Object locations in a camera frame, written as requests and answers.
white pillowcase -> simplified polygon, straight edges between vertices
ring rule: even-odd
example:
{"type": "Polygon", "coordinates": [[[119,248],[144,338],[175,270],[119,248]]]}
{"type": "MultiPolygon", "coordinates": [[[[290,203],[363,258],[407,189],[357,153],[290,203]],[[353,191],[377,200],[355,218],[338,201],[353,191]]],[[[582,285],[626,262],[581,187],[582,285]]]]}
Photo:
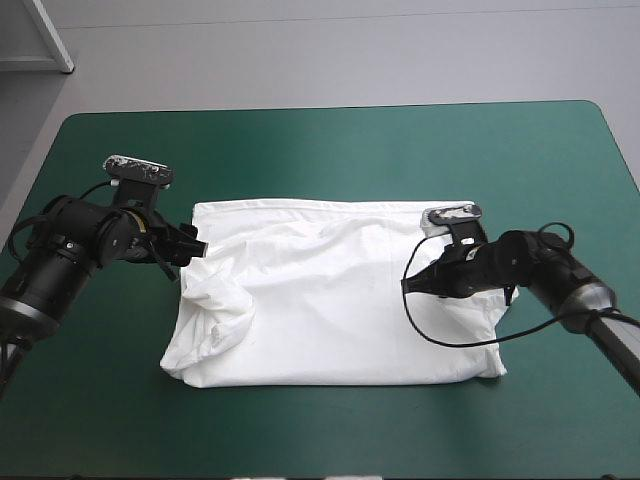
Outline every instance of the white pillowcase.
{"type": "MultiPolygon", "coordinates": [[[[176,329],[161,366],[195,387],[401,385],[506,373],[497,345],[451,349],[409,324],[400,279],[424,209],[468,202],[258,199],[199,203],[206,258],[181,271],[176,329]]],[[[416,273],[450,236],[425,242],[416,273]]],[[[495,338],[501,290],[408,295],[412,316],[449,342],[495,338]]]]}

black robotic arm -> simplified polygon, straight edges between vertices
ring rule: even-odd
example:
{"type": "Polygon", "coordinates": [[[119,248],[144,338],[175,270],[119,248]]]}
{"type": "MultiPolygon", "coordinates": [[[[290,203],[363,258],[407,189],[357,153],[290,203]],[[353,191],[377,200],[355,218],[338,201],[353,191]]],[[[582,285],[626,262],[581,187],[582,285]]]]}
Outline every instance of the black robotic arm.
{"type": "Polygon", "coordinates": [[[104,163],[111,177],[79,198],[54,198],[39,215],[17,223],[7,248],[18,268],[0,289],[0,396],[33,344],[58,330],[89,279],[114,260],[157,263],[170,280],[171,267],[204,257],[207,244],[193,225],[178,228],[155,210],[158,193],[173,180],[165,165],[112,155],[104,163]],[[95,188],[117,187],[111,205],[84,198],[95,188]],[[23,259],[14,235],[33,227],[23,259]]]}
{"type": "MultiPolygon", "coordinates": [[[[452,243],[445,247],[438,260],[416,275],[406,278],[405,271],[403,298],[414,328],[425,339],[443,346],[472,347],[496,343],[504,339],[448,344],[428,337],[413,322],[406,294],[423,292],[466,298],[484,290],[502,288],[505,302],[509,305],[515,287],[527,287],[565,329],[591,338],[640,395],[638,322],[617,310],[613,290],[571,254],[574,242],[571,228],[553,222],[538,231],[511,230],[495,242],[488,242],[479,222],[481,215],[480,208],[473,204],[423,212],[421,227],[425,239],[422,242],[450,234],[452,243]],[[564,227],[569,238],[564,240],[546,231],[553,225],[564,227]]],[[[539,328],[551,323],[553,321],[546,322],[539,328]]]]}

black cable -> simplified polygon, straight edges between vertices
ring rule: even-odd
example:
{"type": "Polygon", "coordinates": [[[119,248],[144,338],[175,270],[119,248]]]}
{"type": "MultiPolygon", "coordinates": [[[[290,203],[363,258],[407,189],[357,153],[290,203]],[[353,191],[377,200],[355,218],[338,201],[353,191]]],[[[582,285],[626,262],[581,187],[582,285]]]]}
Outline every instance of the black cable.
{"type": "Polygon", "coordinates": [[[82,200],[84,197],[86,197],[87,195],[89,195],[90,193],[92,193],[94,190],[97,190],[99,188],[102,187],[106,187],[107,185],[111,185],[111,180],[108,180],[106,182],[100,182],[97,185],[94,185],[93,187],[91,187],[89,190],[87,190],[86,192],[84,192],[82,195],[80,195],[80,199],[82,200]]]}
{"type": "Polygon", "coordinates": [[[9,250],[9,255],[11,255],[18,263],[22,264],[22,257],[20,257],[18,251],[16,250],[16,245],[13,242],[13,237],[20,230],[24,230],[25,228],[36,225],[38,223],[48,222],[50,222],[50,220],[46,215],[36,215],[35,217],[27,218],[26,220],[16,223],[11,229],[11,233],[9,233],[9,237],[7,238],[7,250],[9,250]]]}
{"type": "MultiPolygon", "coordinates": [[[[406,279],[407,279],[407,274],[409,272],[409,268],[411,267],[411,263],[413,262],[413,259],[416,256],[416,253],[418,252],[418,249],[420,248],[420,246],[426,242],[427,239],[423,238],[422,240],[420,240],[418,242],[418,244],[415,246],[415,248],[413,249],[413,252],[411,253],[411,257],[409,257],[409,261],[407,262],[407,266],[404,269],[404,274],[402,275],[402,284],[404,285],[406,279]]],[[[430,343],[434,343],[436,345],[440,345],[441,347],[448,347],[448,348],[471,348],[471,347],[482,347],[484,345],[492,345],[494,343],[501,343],[501,342],[506,342],[509,340],[514,340],[516,338],[520,338],[520,337],[524,337],[526,335],[530,335],[532,333],[535,332],[539,332],[540,330],[547,328],[549,325],[553,325],[556,322],[559,322],[560,320],[564,320],[566,318],[571,318],[571,317],[576,317],[579,315],[590,315],[590,316],[601,316],[601,317],[606,317],[606,318],[611,318],[611,319],[615,319],[615,320],[619,320],[621,322],[624,323],[628,323],[630,325],[635,325],[636,327],[640,328],[640,322],[628,317],[626,315],[622,315],[620,313],[616,313],[616,312],[611,312],[611,311],[598,311],[598,310],[584,310],[584,311],[575,311],[575,312],[570,312],[570,313],[565,313],[562,315],[557,315],[555,317],[553,317],[550,320],[547,320],[546,322],[542,322],[539,325],[536,325],[534,327],[531,327],[527,330],[522,330],[520,332],[517,333],[512,333],[511,335],[505,335],[504,337],[498,337],[498,338],[494,338],[492,340],[482,340],[482,341],[478,341],[478,342],[469,342],[469,343],[449,343],[449,342],[444,342],[442,340],[437,340],[435,338],[431,338],[429,337],[426,333],[424,333],[422,330],[420,330],[420,327],[418,327],[418,325],[416,325],[415,321],[413,320],[413,317],[411,316],[411,312],[409,312],[409,306],[407,305],[407,294],[404,291],[404,289],[402,290],[402,304],[404,305],[404,311],[407,314],[407,318],[409,319],[409,323],[411,323],[411,326],[413,327],[413,329],[418,333],[418,335],[420,335],[422,338],[424,338],[426,341],[430,342],[430,343]]]]}
{"type": "Polygon", "coordinates": [[[571,249],[573,248],[573,244],[574,244],[574,242],[575,242],[575,240],[576,240],[576,234],[575,234],[575,232],[573,231],[573,228],[571,228],[569,225],[567,225],[567,224],[566,224],[566,223],[564,223],[564,222],[549,222],[549,223],[547,223],[547,224],[545,224],[545,225],[541,226],[541,227],[538,229],[538,231],[536,232],[536,236],[538,237],[538,240],[540,241],[540,243],[542,243],[542,244],[543,244],[545,247],[547,247],[547,248],[551,248],[552,250],[558,250],[558,249],[559,249],[559,247],[556,247],[556,246],[554,246],[554,245],[551,245],[549,242],[547,242],[547,241],[544,239],[544,237],[542,236],[542,234],[543,234],[543,233],[545,233],[545,232],[546,232],[546,230],[547,230],[549,227],[553,227],[554,225],[556,225],[556,226],[558,226],[558,227],[562,227],[562,228],[564,228],[564,229],[567,231],[567,233],[569,234],[569,238],[568,238],[566,241],[565,241],[565,240],[563,240],[563,242],[564,242],[564,247],[563,247],[563,248],[561,248],[561,249],[563,249],[563,250],[571,250],[571,249]]]}

white floor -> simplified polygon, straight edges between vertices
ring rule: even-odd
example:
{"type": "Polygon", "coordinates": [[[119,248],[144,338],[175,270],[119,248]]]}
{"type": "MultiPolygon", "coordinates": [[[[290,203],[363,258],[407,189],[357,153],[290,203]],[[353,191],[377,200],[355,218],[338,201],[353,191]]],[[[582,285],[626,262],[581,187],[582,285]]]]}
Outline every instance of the white floor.
{"type": "Polygon", "coordinates": [[[0,73],[0,242],[78,112],[588,99],[640,179],[640,0],[44,4],[77,68],[0,73]]]}

green tabletop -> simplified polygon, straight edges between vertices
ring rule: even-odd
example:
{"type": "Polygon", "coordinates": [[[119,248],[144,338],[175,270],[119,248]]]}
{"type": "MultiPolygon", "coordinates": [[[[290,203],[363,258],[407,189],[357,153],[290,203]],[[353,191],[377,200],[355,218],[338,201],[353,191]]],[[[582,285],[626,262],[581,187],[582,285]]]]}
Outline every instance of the green tabletop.
{"type": "MultiPolygon", "coordinates": [[[[158,203],[173,223],[248,197],[469,199],[491,239],[566,221],[640,316],[638,190],[589,102],[75,115],[21,216],[105,180],[113,153],[174,168],[158,203]]],[[[178,299],[154,265],[96,275],[0,404],[0,475],[640,476],[640,401],[560,326],[502,346],[499,380],[198,390],[158,365],[178,299]]],[[[548,317],[524,291],[498,332],[548,317]]]]}

